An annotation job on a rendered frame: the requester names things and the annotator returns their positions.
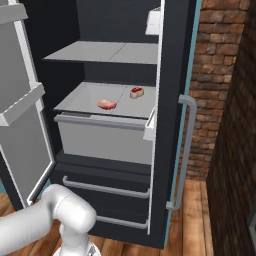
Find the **black fridge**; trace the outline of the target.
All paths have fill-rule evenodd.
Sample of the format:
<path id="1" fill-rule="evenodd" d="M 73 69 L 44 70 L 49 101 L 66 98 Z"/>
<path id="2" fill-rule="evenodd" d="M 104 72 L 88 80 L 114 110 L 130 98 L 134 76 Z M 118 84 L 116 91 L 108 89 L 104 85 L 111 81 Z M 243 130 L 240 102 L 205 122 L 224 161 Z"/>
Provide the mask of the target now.
<path id="1" fill-rule="evenodd" d="M 55 164 L 54 183 L 88 201 L 96 236 L 159 248 L 149 228 L 159 0 L 20 0 Z"/>

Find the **grey fridge shelf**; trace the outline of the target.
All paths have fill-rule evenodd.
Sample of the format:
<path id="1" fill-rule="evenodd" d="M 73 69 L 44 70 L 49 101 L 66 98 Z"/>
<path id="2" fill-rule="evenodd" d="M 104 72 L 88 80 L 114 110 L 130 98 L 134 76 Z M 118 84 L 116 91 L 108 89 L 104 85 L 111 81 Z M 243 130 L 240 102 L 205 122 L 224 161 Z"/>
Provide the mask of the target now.
<path id="1" fill-rule="evenodd" d="M 158 45 L 154 43 L 74 42 L 50 55 L 45 60 L 110 62 L 156 65 Z"/>
<path id="2" fill-rule="evenodd" d="M 130 97 L 132 88 L 133 85 L 82 82 L 55 110 L 148 119 L 155 106 L 156 88 L 143 86 L 144 95 L 137 99 Z M 116 102 L 117 106 L 111 110 L 101 109 L 97 106 L 101 100 Z"/>

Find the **flat red steak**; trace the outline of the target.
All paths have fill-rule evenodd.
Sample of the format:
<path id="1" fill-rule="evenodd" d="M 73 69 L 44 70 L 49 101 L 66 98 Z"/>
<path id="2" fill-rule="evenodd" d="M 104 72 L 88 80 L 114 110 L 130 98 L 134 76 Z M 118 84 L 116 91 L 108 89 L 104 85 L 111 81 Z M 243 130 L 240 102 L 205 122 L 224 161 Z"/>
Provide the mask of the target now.
<path id="1" fill-rule="evenodd" d="M 110 100 L 101 100 L 97 103 L 97 106 L 105 110 L 110 110 L 114 109 L 117 106 L 117 103 Z"/>

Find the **white door bin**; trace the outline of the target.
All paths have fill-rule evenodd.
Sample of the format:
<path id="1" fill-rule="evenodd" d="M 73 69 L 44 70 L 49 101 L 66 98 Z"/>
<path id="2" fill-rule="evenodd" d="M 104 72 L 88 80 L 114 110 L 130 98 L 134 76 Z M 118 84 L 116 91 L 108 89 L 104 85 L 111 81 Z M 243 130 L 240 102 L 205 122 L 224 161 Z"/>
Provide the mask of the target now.
<path id="1" fill-rule="evenodd" d="M 145 124 L 143 139 L 147 141 L 152 141 L 154 137 L 154 119 L 155 119 L 155 109 L 152 109 L 150 116 Z"/>
<path id="2" fill-rule="evenodd" d="M 158 35 L 160 31 L 160 14 L 161 8 L 157 7 L 148 13 L 146 23 L 146 35 Z"/>

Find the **black fridge freezer drawer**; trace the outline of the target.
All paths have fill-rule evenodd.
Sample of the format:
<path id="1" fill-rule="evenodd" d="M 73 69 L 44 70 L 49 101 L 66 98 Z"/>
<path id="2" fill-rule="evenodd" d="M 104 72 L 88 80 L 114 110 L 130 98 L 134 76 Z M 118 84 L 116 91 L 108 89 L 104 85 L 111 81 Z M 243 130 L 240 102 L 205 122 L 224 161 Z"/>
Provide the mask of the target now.
<path id="1" fill-rule="evenodd" d="M 109 178 L 96 176 L 96 171 L 87 167 L 57 163 L 50 175 L 52 184 L 62 185 L 87 201 L 96 211 L 97 216 L 105 216 L 132 222 L 145 223 L 148 218 L 148 199 L 120 196 L 103 192 L 95 192 L 79 188 L 67 187 L 62 178 L 68 176 L 70 181 L 94 184 Z M 110 183 L 122 181 L 110 178 Z M 147 229 L 130 228 L 108 224 L 96 220 L 90 234 L 119 240 L 128 243 L 145 245 L 148 235 Z"/>

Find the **fridge door with white lining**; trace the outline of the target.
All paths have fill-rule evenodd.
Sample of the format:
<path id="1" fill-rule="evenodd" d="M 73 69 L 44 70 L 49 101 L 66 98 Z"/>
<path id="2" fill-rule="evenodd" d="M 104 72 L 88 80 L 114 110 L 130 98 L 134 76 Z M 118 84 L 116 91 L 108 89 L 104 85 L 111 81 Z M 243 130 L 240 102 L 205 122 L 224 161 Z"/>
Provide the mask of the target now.
<path id="1" fill-rule="evenodd" d="M 0 0 L 0 179 L 16 210 L 33 204 L 54 157 L 19 0 Z"/>

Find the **black fridge door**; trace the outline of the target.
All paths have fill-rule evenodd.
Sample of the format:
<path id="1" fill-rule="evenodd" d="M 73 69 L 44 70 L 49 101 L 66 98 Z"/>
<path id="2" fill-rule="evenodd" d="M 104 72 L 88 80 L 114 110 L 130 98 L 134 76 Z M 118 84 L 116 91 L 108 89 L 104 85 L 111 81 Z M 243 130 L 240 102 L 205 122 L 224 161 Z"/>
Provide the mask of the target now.
<path id="1" fill-rule="evenodd" d="M 165 245 L 175 211 L 166 202 L 176 201 L 190 111 L 178 101 L 189 92 L 200 6 L 201 0 L 161 0 L 147 242 L 153 248 Z"/>

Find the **grey door bin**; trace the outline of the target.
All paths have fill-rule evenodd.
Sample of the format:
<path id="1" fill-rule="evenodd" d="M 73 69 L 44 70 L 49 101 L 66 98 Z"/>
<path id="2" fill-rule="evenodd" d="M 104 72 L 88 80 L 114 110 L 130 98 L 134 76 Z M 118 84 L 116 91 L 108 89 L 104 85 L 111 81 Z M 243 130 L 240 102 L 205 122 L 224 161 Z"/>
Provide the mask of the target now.
<path id="1" fill-rule="evenodd" d="M 0 126 L 8 127 L 22 114 L 24 114 L 32 105 L 34 105 L 45 94 L 44 86 L 40 82 L 34 83 L 28 93 L 22 96 L 18 101 L 10 105 L 6 110 L 0 113 Z"/>
<path id="2" fill-rule="evenodd" d="M 0 25 L 27 19 L 28 15 L 23 4 L 0 6 Z"/>

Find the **grey fridge crisper drawer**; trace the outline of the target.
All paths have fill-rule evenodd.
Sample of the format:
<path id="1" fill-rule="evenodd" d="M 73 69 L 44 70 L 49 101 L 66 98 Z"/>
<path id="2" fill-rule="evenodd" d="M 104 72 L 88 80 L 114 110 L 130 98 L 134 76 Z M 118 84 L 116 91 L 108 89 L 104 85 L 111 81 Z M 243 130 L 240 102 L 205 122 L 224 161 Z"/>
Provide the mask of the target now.
<path id="1" fill-rule="evenodd" d="M 66 154 L 151 164 L 152 142 L 143 139 L 145 120 L 63 112 L 54 121 Z"/>

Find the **thick red steak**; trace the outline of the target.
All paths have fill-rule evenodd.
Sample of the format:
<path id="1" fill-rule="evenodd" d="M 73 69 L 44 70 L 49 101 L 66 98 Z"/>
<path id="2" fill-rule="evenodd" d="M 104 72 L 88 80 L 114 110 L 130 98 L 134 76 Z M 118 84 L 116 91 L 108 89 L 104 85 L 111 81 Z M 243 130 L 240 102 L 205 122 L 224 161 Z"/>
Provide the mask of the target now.
<path id="1" fill-rule="evenodd" d="M 144 95 L 144 89 L 142 87 L 135 87 L 132 88 L 130 91 L 130 97 L 132 99 L 137 99 L 138 97 L 141 97 Z"/>

